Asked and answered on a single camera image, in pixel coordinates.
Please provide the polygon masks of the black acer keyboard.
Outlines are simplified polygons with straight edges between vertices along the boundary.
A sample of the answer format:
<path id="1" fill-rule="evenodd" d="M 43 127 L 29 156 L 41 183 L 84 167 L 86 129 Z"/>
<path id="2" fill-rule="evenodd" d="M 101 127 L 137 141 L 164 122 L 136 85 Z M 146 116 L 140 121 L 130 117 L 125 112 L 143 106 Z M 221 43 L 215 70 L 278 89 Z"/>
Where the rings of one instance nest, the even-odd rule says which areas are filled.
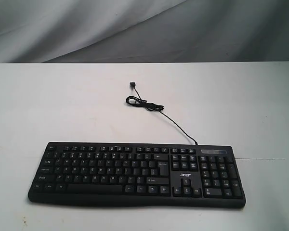
<path id="1" fill-rule="evenodd" d="M 28 191 L 35 203 L 241 209 L 230 146 L 50 142 Z"/>

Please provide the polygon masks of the grey backdrop cloth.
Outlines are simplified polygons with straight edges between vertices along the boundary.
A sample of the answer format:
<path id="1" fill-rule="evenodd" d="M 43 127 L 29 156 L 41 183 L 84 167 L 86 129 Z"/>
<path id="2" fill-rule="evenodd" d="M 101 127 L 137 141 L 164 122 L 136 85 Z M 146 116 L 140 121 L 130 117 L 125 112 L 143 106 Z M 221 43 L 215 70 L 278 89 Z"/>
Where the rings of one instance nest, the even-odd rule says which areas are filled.
<path id="1" fill-rule="evenodd" d="M 0 0 L 0 63 L 289 61 L 289 0 Z"/>

